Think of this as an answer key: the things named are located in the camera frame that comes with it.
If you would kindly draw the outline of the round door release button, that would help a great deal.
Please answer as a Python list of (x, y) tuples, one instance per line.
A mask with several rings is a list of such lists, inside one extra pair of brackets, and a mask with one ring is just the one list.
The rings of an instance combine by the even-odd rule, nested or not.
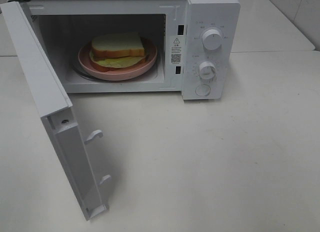
[(197, 86), (195, 89), (195, 93), (200, 97), (208, 96), (210, 92), (211, 92), (211, 87), (206, 84), (201, 84)]

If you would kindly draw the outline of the pink plate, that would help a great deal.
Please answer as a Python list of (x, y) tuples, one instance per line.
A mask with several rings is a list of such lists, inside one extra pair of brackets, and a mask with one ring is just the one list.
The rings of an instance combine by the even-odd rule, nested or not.
[(138, 63), (124, 68), (104, 68), (103, 71), (98, 70), (97, 64), (90, 58), (91, 45), (83, 46), (78, 52), (78, 62), (81, 68), (90, 76), (105, 81), (125, 81), (136, 78), (145, 74), (155, 64), (158, 49), (149, 39), (142, 38), (143, 46), (146, 50), (146, 57)]

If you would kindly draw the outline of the sandwich with lettuce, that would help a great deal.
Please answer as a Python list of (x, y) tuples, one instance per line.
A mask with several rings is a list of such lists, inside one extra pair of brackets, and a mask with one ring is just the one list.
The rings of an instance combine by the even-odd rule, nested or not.
[(90, 64), (100, 72), (119, 70), (146, 61), (148, 53), (138, 32), (109, 33), (92, 39)]

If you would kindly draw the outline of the white microwave door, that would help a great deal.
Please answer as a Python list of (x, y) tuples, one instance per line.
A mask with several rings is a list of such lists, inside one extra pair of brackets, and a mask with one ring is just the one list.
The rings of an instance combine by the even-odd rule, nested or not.
[(86, 148), (103, 132), (83, 138), (73, 104), (48, 59), (38, 18), (28, 5), (12, 1), (0, 7), (41, 122), (88, 221), (108, 208)]

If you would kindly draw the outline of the white lower microwave knob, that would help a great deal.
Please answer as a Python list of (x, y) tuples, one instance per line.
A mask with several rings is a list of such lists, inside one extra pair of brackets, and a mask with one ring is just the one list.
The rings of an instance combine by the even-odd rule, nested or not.
[(211, 80), (216, 75), (216, 67), (210, 61), (204, 61), (199, 65), (199, 76), (203, 80)]

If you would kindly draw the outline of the white microwave knob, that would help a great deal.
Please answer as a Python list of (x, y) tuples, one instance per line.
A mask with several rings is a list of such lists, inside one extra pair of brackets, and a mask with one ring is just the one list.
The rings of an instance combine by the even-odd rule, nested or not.
[(211, 80), (216, 75), (216, 67), (210, 61), (204, 61), (199, 65), (199, 76), (203, 80)]
[(214, 51), (222, 45), (223, 35), (217, 28), (212, 27), (204, 31), (201, 39), (207, 50)]

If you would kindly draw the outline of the white microwave oven body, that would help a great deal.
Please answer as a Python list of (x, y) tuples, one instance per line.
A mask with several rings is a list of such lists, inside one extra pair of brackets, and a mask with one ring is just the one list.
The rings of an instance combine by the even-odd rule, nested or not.
[[(47, 57), (66, 93), (179, 91), (184, 100), (221, 97), (240, 12), (238, 0), (8, 0), (26, 3), (38, 19)], [(208, 28), (222, 33), (216, 50), (203, 46)], [(157, 47), (164, 80), (91, 81), (73, 73), (79, 49), (99, 35), (138, 32)], [(199, 76), (199, 65), (212, 62), (215, 77)], [(198, 96), (199, 85), (210, 94)]]

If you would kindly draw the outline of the white upper microwave knob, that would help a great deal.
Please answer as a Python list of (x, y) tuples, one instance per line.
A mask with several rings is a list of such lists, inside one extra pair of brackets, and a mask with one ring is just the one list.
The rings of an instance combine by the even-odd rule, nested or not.
[(204, 31), (201, 39), (207, 50), (214, 51), (222, 45), (223, 35), (217, 28), (212, 27)]

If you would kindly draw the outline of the glass microwave turntable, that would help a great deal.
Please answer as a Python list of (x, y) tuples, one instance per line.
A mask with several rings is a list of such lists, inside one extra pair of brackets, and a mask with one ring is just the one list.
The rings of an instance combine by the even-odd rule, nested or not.
[(159, 68), (160, 67), (159, 67), (158, 63), (156, 62), (151, 67), (151, 69), (149, 69), (147, 72), (145, 72), (144, 74), (141, 74), (137, 77), (125, 79), (125, 80), (105, 80), (105, 79), (94, 77), (94, 76), (88, 74), (87, 72), (85, 72), (85, 70), (83, 68), (81, 68), (79, 62), (73, 62), (71, 64), (71, 69), (74, 74), (77, 74), (78, 76), (80, 76), (86, 80), (90, 80), (90, 81), (94, 81), (94, 82), (103, 82), (103, 83), (147, 82), (147, 81), (153, 81), (153, 80), (162, 81), (162, 80), (164, 80), (164, 77), (165, 77), (164, 71), (163, 71), (163, 69), (158, 70)]

